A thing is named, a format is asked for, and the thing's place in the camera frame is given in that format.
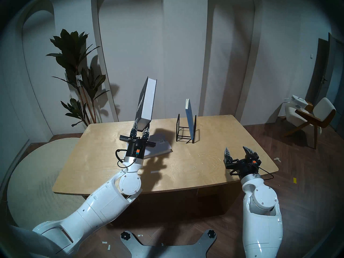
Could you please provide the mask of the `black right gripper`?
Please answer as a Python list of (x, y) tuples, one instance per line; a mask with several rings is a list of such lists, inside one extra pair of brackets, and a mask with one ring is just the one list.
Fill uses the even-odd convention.
[(261, 165), (261, 160), (256, 152), (252, 149), (243, 146), (245, 151), (245, 158), (232, 159), (228, 148), (224, 151), (224, 165), (229, 171), (230, 176), (239, 176), (240, 179), (244, 178), (249, 174), (258, 174), (259, 166)]

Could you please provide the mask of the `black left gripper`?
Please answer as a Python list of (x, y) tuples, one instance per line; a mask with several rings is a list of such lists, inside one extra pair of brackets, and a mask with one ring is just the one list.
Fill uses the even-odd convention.
[(128, 143), (125, 157), (144, 157), (146, 147), (155, 147), (155, 142), (148, 141), (149, 128), (150, 124), (147, 124), (142, 132), (142, 138), (137, 137), (138, 120), (135, 120), (130, 137), (120, 135), (119, 140)]

